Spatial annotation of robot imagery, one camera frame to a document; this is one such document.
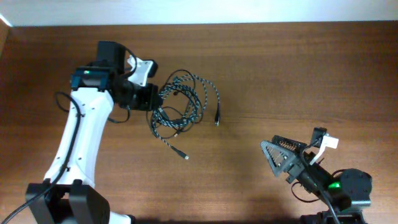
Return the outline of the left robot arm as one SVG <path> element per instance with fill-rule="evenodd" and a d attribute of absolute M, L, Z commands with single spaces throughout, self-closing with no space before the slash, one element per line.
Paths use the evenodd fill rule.
<path fill-rule="evenodd" d="M 100 41 L 96 60 L 71 75 L 68 118 L 43 182 L 29 184 L 25 199 L 37 223 L 135 223 L 112 212 L 95 190 L 95 166 L 103 130 L 114 105 L 151 111 L 162 101 L 148 83 L 158 65 L 142 60 L 117 42 Z"/>

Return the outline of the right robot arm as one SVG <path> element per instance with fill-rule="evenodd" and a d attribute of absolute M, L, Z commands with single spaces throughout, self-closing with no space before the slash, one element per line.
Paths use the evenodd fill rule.
<path fill-rule="evenodd" d="M 301 185 L 317 201 L 323 202 L 327 211 L 302 215 L 299 223 L 365 223 L 363 210 L 371 205 L 372 177 L 359 169 L 340 169 L 329 173 L 317 161 L 311 147 L 335 148 L 338 139 L 327 133 L 314 137 L 310 144 L 274 136 L 270 141 L 261 141 L 260 147 L 273 174 L 288 174 L 286 181 L 292 186 Z"/>

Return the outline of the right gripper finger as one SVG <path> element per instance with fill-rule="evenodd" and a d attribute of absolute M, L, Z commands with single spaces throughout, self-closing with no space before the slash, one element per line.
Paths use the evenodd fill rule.
<path fill-rule="evenodd" d="M 278 135 L 275 135 L 272 138 L 271 143 L 290 151 L 299 151 L 307 147 L 307 144 L 305 144 L 304 142 L 295 141 L 293 139 L 288 139 Z"/>
<path fill-rule="evenodd" d="M 295 159 L 295 153 L 269 141 L 262 141 L 260 147 L 271 167 L 273 174 L 278 177 Z"/>

